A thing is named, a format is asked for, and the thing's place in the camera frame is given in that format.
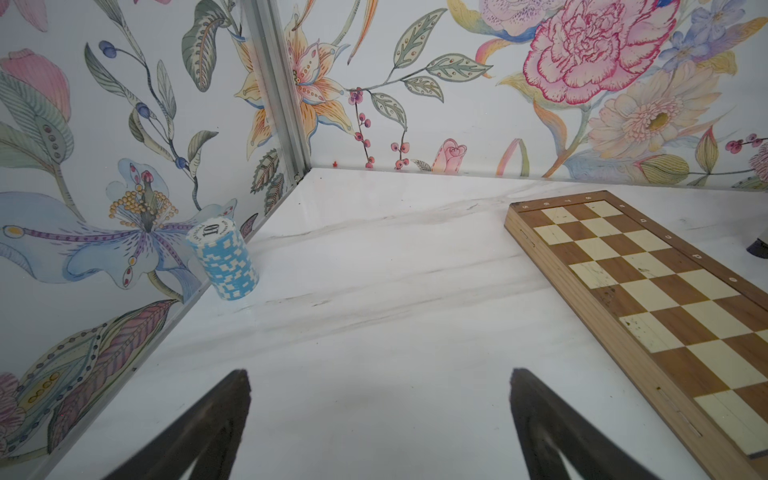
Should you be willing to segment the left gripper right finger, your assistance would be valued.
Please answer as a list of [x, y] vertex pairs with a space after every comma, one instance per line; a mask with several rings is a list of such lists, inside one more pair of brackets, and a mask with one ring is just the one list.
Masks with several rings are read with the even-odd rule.
[[568, 479], [566, 463], [583, 479], [656, 477], [531, 371], [512, 371], [509, 403], [531, 479]]

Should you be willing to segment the small blue white object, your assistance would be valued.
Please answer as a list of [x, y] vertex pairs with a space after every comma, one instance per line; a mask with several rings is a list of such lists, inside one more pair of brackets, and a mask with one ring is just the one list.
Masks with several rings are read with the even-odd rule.
[[221, 299], [242, 299], [255, 289], [259, 277], [233, 220], [214, 217], [201, 222], [187, 233], [186, 242]]

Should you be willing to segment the silver two-tier dish rack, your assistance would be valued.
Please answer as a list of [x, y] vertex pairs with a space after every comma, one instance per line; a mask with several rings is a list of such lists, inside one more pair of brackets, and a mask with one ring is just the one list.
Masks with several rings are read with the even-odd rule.
[[750, 244], [746, 251], [761, 259], [768, 258], [768, 243], [760, 238], [757, 238], [752, 244]]

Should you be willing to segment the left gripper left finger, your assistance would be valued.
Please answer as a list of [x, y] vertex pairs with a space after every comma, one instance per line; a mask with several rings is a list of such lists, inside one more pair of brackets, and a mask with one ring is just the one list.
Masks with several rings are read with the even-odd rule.
[[113, 479], [228, 479], [251, 404], [247, 371], [209, 390], [143, 449], [106, 476]]

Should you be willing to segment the wooden folded chessboard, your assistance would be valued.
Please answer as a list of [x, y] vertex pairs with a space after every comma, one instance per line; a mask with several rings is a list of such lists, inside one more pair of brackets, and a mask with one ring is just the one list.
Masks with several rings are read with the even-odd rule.
[[608, 191], [506, 230], [713, 479], [767, 475], [767, 295]]

